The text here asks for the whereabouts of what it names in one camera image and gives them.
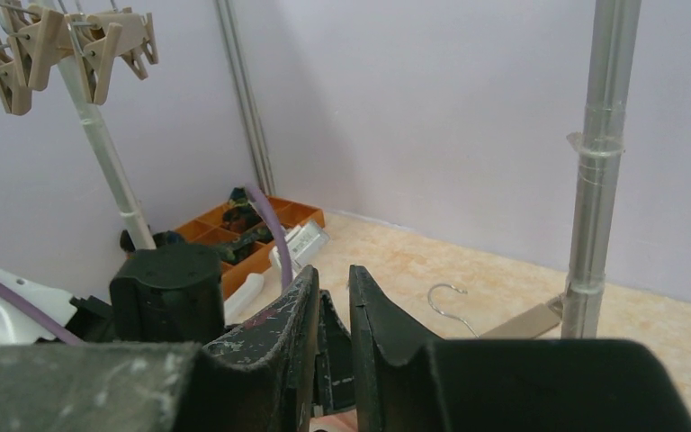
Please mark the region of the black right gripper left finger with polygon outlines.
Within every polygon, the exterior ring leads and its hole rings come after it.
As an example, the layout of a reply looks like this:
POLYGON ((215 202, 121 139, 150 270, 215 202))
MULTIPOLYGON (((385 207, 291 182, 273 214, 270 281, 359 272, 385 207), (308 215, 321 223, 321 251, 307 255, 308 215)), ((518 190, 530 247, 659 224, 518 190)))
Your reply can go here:
POLYGON ((0 431, 305 431, 319 272, 208 345, 0 346, 0 431))

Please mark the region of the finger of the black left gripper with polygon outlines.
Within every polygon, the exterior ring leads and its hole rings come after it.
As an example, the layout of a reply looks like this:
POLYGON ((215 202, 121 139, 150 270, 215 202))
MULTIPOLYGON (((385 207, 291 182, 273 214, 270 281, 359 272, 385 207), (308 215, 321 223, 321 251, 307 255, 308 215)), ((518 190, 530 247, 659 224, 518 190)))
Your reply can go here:
POLYGON ((355 409, 352 342, 328 290, 319 292, 319 324, 312 396, 312 417, 355 409))

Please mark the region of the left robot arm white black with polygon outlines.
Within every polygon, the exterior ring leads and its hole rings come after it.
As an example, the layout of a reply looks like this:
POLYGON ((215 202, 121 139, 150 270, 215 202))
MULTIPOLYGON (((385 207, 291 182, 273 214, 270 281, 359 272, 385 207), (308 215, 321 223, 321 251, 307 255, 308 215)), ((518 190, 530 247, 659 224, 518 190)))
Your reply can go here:
POLYGON ((222 294, 203 245, 140 251, 108 301, 0 269, 0 431, 303 431, 362 410, 315 269, 238 324, 222 294))

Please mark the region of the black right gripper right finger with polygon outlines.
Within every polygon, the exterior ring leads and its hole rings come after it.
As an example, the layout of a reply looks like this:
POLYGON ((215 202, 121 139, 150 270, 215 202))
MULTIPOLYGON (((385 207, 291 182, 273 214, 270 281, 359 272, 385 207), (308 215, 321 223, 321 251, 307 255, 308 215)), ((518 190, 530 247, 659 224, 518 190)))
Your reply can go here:
POLYGON ((362 431, 691 431, 661 361, 625 339, 442 338, 361 265, 348 279, 362 431))

